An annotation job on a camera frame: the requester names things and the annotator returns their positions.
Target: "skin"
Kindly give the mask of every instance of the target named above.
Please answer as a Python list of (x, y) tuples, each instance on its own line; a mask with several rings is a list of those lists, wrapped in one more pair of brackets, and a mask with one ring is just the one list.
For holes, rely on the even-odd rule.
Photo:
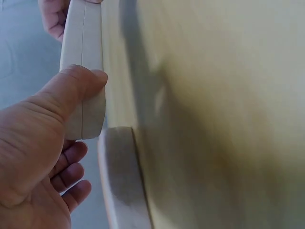
[[(102, 0), (87, 0), (101, 3)], [(62, 42), (70, 0), (38, 0), (44, 30)]]
[(106, 82), (102, 71), (71, 66), (34, 96), (0, 111), (0, 228), (71, 228), (70, 213), (91, 185), (79, 181), (87, 147), (65, 141), (64, 126)]

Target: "wooden board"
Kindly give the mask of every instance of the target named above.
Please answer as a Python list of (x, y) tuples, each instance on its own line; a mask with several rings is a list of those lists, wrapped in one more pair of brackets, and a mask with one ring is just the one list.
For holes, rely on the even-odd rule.
[(110, 228), (151, 229), (130, 127), (102, 131), (99, 165)]
[[(102, 70), (101, 5), (72, 0), (61, 49), (60, 70), (71, 64)], [(66, 124), (66, 139), (98, 137), (105, 117), (105, 90), (82, 101)]]
[(156, 229), (305, 227), (305, 4), (104, 0), (110, 127)]

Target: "gray floor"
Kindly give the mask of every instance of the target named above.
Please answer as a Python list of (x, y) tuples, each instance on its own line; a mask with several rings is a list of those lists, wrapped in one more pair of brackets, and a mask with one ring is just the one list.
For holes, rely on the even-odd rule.
[[(0, 0), (0, 108), (37, 92), (58, 72), (61, 44), (42, 28), (37, 0)], [(97, 141), (83, 159), (92, 193), (72, 214), (73, 229), (107, 229)]]

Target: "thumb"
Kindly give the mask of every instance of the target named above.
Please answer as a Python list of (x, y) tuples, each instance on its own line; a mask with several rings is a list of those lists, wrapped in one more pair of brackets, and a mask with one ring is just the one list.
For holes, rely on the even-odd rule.
[(31, 99), (36, 99), (37, 105), (52, 111), (65, 122), (82, 100), (97, 95), (106, 83), (106, 73), (71, 65), (54, 76)]

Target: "fingernail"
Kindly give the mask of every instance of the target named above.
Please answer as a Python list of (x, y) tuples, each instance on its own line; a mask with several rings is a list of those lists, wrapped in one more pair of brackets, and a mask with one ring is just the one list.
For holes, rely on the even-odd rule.
[(107, 83), (108, 75), (101, 70), (92, 70), (92, 72), (103, 82)]

